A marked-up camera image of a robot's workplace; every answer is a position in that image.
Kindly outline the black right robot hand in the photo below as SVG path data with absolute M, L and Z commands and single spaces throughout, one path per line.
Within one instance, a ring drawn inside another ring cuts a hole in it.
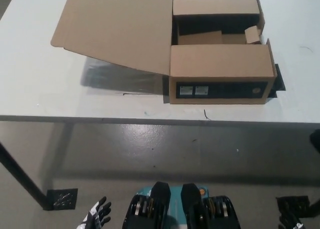
M 282 211 L 278 229 L 305 229 L 305 225 L 290 211 Z

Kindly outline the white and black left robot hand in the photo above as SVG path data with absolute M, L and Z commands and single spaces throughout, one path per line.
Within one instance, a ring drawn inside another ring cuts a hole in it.
M 77 229 L 101 229 L 111 220 L 109 216 L 112 203 L 107 202 L 107 197 L 102 197 L 88 211 L 83 221 L 77 226 Z

